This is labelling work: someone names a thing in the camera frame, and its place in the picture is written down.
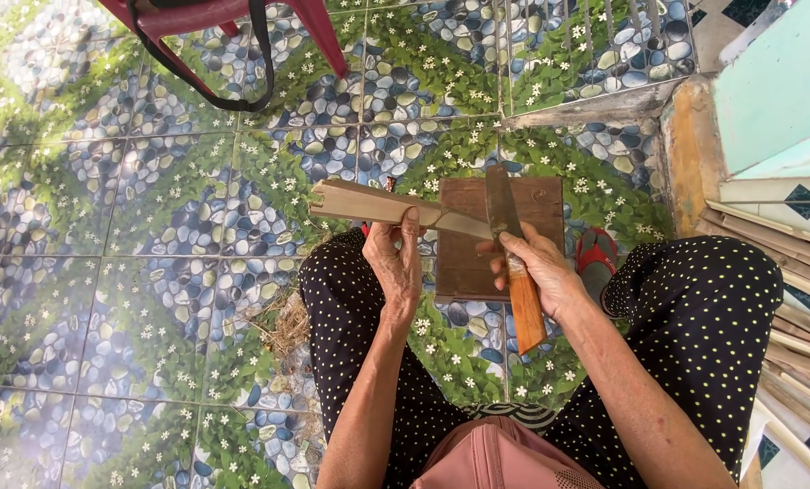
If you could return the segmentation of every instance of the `elderly woman's hand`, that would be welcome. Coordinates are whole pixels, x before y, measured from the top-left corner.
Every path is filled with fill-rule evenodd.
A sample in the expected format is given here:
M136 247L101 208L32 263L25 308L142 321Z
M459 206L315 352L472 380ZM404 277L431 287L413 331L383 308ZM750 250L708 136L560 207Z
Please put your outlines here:
M372 266L386 298L387 314L411 323L417 309L421 291L420 255L417 237L420 236L420 211L408 209L401 226L374 223L362 254ZM401 239L399 250L395 243Z

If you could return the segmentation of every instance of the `wooden board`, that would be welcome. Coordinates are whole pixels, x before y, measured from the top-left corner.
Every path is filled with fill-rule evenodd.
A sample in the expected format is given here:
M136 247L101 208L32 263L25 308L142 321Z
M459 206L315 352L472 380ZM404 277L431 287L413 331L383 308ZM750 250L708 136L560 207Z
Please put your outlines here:
M565 223L562 217L560 177L521 177L511 179L519 220L526 221L564 252ZM442 178L441 204L486 219L486 183L483 178ZM438 267L435 295L438 302L489 300L510 302L508 289L498 291L496 276L489 270L495 256L478 256L475 245L481 239L460 233L439 231Z

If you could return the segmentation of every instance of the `black strap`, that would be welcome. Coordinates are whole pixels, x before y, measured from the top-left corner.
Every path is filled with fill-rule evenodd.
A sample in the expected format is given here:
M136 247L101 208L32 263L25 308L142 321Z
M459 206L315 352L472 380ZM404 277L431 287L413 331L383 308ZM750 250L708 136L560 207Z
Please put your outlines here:
M134 32L137 37L149 51L151 57L160 62L164 68L177 77L182 78L182 81L194 87L210 104L223 110L242 111L242 112L259 112L263 110L272 98L272 92L275 89L275 70L272 66L272 46L269 45L269 32L266 29L266 7L264 0L247 0L248 13L251 17L251 28L254 30L254 35L257 38L257 44L260 46L260 52L263 54L263 61L266 62L266 93L255 102L249 102L244 98L239 100L230 100L216 96L205 87L194 83L188 78L187 74L176 66L168 57L161 51L154 43L151 42L148 36L139 28L138 14L136 0L128 0L127 7L130 12L130 18L133 20Z

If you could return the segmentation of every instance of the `red plastic chair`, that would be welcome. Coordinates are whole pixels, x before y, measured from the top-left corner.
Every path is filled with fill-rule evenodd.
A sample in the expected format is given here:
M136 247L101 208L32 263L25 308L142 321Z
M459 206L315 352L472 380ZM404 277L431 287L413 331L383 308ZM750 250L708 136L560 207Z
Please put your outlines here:
M125 4L125 0L99 0L100 4L107 8L112 15L116 16L122 24L134 29L133 21ZM305 26L309 35L317 43L317 47L324 53L333 72L339 78L344 78L348 73L348 65L342 50L339 49L339 41L335 37L333 24L329 20L327 8L324 0L276 0L276 3L283 3L291 6L294 13L299 17L302 25ZM248 15L248 0L215 0L198 5L187 5L176 9L160 10L159 12L144 12L140 14L138 23L140 29L154 43L167 58L172 60L177 66L191 77L192 81L198 83L212 93L203 80L188 68L176 53L174 53L162 40L164 36L174 36L186 32L208 29L221 26L224 34L234 38L239 34L237 25L233 22L237 18Z

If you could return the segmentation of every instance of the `wall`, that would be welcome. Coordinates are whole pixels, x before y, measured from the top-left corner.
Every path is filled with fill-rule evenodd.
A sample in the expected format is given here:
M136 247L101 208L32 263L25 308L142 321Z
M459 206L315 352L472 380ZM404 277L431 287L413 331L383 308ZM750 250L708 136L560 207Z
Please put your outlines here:
M791 177L810 177L810 138L734 175L734 179Z
M810 0L797 3L715 80L728 171L810 138Z

